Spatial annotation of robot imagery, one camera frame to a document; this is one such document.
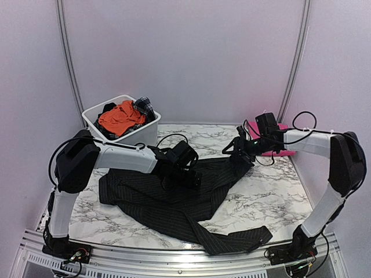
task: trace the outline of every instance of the white marble tabletop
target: white marble tabletop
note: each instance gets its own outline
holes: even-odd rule
[[[235,126],[159,125],[159,139],[182,133],[200,158],[221,157],[221,150],[238,135]],[[173,147],[181,137],[169,137],[162,147]],[[271,158],[258,157],[263,164]],[[80,193],[70,222],[70,238],[125,247],[195,249],[202,246],[162,235],[136,222],[118,207],[99,202],[98,181],[108,169],[95,170],[87,188]],[[273,166],[256,163],[230,190],[211,220],[200,224],[211,232],[231,232],[265,225],[271,242],[292,238],[296,226],[312,208],[297,173],[287,157],[275,158]],[[45,226],[43,217],[39,225]]]

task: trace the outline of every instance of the orange shirt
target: orange shirt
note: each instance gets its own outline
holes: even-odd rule
[[[98,122],[109,132],[121,136],[136,124],[143,125],[146,116],[134,109],[132,100],[125,100],[111,111],[102,114]]]

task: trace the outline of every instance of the laundry basket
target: laundry basket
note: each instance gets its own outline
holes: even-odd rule
[[[157,142],[157,130],[158,130],[158,121],[161,118],[161,115],[159,113],[155,112],[156,119],[141,128],[134,130],[133,132],[130,132],[129,134],[120,137],[116,140],[109,140],[107,139],[95,126],[94,122],[98,118],[98,114],[101,114],[103,111],[103,108],[108,103],[116,103],[116,104],[122,104],[124,100],[133,100],[136,101],[131,96],[122,95],[118,97],[114,97],[110,100],[107,100],[101,104],[95,105],[94,107],[91,107],[82,113],[82,117],[86,122],[88,123],[90,130],[92,131],[92,135],[95,137],[100,137],[104,139],[106,142],[115,142],[120,144],[126,144],[126,145],[135,145],[137,143],[145,143],[145,145],[155,145]]]

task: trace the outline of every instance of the plaid cloth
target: plaid cloth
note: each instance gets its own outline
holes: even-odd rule
[[[146,123],[150,123],[156,119],[152,104],[148,97],[138,98],[133,104],[133,107],[146,116]]]
[[[112,110],[115,106],[116,106],[116,104],[114,104],[114,103],[106,104],[103,108],[103,113]],[[151,104],[148,97],[138,98],[138,100],[136,100],[135,103],[133,104],[133,107],[134,107],[134,109],[138,110],[140,113],[142,113],[146,116],[146,123],[145,124],[150,123],[150,122],[152,122],[153,120],[156,119],[152,104]],[[97,128],[97,130],[99,130],[101,132],[101,134],[103,134],[105,136],[105,138],[107,138],[109,140],[119,139],[120,137],[128,135],[130,132],[133,132],[134,130],[137,130],[137,129],[139,129],[142,126],[145,125],[145,124],[144,125],[135,125],[135,126],[129,128],[129,129],[127,129],[127,131],[125,131],[122,136],[118,136],[114,133],[109,132],[107,129],[105,129],[103,126],[101,126],[99,124],[98,121],[99,121],[99,118],[101,117],[102,114],[98,115],[97,120],[94,122],[94,126]]]

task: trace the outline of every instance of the black cloth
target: black cloth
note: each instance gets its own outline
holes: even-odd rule
[[[240,158],[199,160],[194,167],[203,174],[198,191],[176,185],[164,191],[154,175],[111,169],[99,180],[99,199],[164,235],[203,245],[210,255],[250,252],[272,238],[267,227],[226,236],[209,232],[198,221],[212,218],[228,190],[251,166]]]
[[[146,123],[144,125],[134,125],[133,127],[130,127],[127,129],[127,131],[124,132],[123,135],[119,136],[114,133],[109,132],[107,129],[105,129],[103,126],[99,124],[99,118],[102,116],[102,114],[111,111],[116,107],[116,103],[108,103],[104,106],[103,112],[101,114],[98,114],[98,118],[94,122],[94,126],[103,134],[103,136],[109,140],[116,140],[119,139],[122,136],[128,135],[130,132],[133,132],[134,130],[137,130],[141,128],[142,126],[154,121],[156,119],[155,112],[153,110],[152,104],[150,102],[150,99],[148,97],[141,97],[138,98],[133,103],[133,108],[138,110],[141,114],[144,114],[146,116]]]

